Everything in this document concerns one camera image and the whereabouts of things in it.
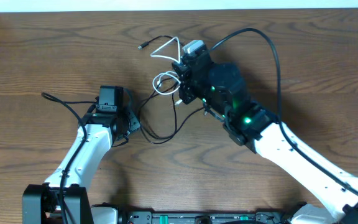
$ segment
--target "wooden table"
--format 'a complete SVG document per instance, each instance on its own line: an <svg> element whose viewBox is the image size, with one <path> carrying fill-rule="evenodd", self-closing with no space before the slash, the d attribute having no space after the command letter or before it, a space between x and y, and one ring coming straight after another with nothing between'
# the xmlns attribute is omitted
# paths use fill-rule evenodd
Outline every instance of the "wooden table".
<svg viewBox="0 0 358 224"><path fill-rule="evenodd" d="M0 14L0 223L20 223L28 184L41 184L76 136L63 100L92 100L100 85L152 91L170 62L150 58L160 34L208 46L244 27L269 35L282 64L284 121L311 147L358 175L358 9ZM175 48L166 54L175 54ZM255 98L275 111L271 51L256 34L242 34L213 54L235 62ZM178 120L201 105L177 108ZM86 105L74 106L83 114ZM146 106L156 131L173 129L170 97ZM243 211L290 208L318 200L281 168L235 145L211 116L195 114L170 142L147 143L140 133L110 150L88 193L155 210Z"/></svg>

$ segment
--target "green light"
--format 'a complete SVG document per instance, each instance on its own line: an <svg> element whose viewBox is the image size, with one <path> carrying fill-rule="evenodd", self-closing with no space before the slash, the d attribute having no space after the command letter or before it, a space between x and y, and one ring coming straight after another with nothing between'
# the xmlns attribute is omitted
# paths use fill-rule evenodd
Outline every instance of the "green light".
<svg viewBox="0 0 358 224"><path fill-rule="evenodd" d="M251 123L251 121L252 120L250 118L248 118L248 117L244 118L245 124L249 124L249 123Z"/></svg>

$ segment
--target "white cable loop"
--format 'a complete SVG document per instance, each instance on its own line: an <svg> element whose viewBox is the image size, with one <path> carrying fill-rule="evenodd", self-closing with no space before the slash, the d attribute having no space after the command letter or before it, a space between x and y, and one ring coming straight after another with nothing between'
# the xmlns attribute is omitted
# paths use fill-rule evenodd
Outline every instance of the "white cable loop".
<svg viewBox="0 0 358 224"><path fill-rule="evenodd" d="M155 53L157 53L159 50L163 49L165 46L167 46L170 42L176 40L178 42L178 60L168 57L168 56L164 56L164 55L155 55ZM156 50L154 50L151 54L150 57L160 57L160 58L166 58L166 59L170 59L173 60L176 63L180 63L180 44L179 44L179 38L178 37L174 37L172 39L170 39L167 43L163 44L161 47L157 48Z"/></svg>
<svg viewBox="0 0 358 224"><path fill-rule="evenodd" d="M176 88L176 89L174 89L174 90L172 90L171 92L168 92L168 93L163 93L163 92L161 92L160 90L158 90L158 88L160 88L161 86L162 86L162 84L160 85L160 83L161 83L161 79L162 79L162 77L163 76L169 76L169 77L171 77L171 78L173 78L173 79L175 79L176 81L177 81L177 83L178 83L178 87ZM179 90L179 87L180 87L180 80L179 80L179 78L177 78L175 75L178 75L176 72L173 72L173 71L167 71L167 72L163 72L163 73L160 73L160 74L158 74L156 77L154 77L154 79L153 79L153 88L154 88L154 90L157 92L157 93L159 93L159 94L161 94L161 95L171 95L171 94L173 94L174 92L176 92L176 91L178 91Z"/></svg>

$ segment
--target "wooden tabletop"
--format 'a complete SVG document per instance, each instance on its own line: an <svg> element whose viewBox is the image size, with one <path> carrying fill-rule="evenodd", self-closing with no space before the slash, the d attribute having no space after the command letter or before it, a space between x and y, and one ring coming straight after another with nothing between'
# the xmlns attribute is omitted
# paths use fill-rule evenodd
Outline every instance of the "wooden tabletop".
<svg viewBox="0 0 358 224"><path fill-rule="evenodd" d="M358 9L64 12L0 14L0 223L20 223L28 184L41 184L76 136L75 117L41 98L92 100L100 85L131 89L137 99L170 70L137 46L157 35L209 47L245 27L265 32L282 64L283 117L304 142L358 175ZM175 55L175 47L165 54ZM213 53L234 62L253 96L275 111L271 51L256 34L242 34ZM177 108L178 120L201 106ZM79 114L86 105L73 106ZM144 111L154 130L173 129L169 96ZM140 133L110 150L97 171L90 202L154 210L244 211L290 208L318 200L272 162L233 143L221 124L197 113L170 142L152 145Z"/></svg>

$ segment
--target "white wall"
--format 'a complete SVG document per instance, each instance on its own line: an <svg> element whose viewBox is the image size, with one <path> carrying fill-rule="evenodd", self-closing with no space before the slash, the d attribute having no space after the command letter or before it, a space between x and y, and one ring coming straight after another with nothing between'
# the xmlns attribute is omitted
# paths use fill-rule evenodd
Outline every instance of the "white wall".
<svg viewBox="0 0 358 224"><path fill-rule="evenodd" d="M0 0L0 12L358 7L358 0Z"/></svg>

